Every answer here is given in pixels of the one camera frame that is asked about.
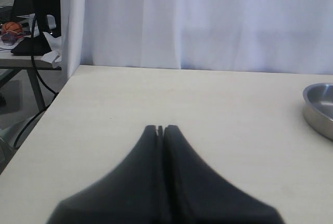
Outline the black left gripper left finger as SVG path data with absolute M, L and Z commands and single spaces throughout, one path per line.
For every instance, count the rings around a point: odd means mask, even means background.
M 62 200 L 48 223 L 166 223 L 162 134 L 162 127 L 146 126 L 117 167 Z

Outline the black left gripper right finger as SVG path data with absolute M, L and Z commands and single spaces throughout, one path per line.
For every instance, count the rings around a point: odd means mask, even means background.
M 283 223 L 272 206 L 215 172 L 175 125 L 165 128 L 163 170 L 173 223 Z

